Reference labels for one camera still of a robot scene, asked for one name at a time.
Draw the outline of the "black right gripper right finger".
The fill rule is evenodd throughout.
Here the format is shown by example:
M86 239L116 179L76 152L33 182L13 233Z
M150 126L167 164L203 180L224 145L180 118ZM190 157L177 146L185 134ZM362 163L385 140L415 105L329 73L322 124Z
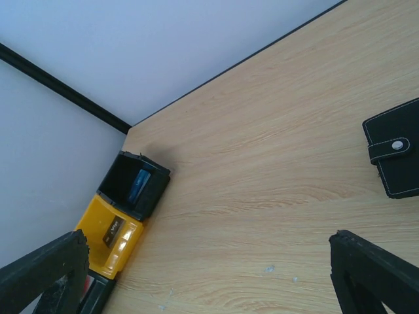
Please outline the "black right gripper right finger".
M418 313L418 267L348 231L329 238L343 313Z

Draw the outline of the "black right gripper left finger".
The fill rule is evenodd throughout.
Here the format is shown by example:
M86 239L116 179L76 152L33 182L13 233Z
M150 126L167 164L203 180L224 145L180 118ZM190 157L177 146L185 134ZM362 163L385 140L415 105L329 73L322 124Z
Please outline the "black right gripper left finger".
M88 275L82 230L68 232L1 268L1 313L76 313Z

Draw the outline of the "black card holder wallet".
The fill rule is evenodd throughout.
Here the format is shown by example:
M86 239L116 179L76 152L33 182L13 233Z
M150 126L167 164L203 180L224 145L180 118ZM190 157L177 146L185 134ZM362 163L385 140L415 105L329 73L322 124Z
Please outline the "black card holder wallet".
M362 123L370 163L377 167L386 195L418 195L418 99L377 114Z

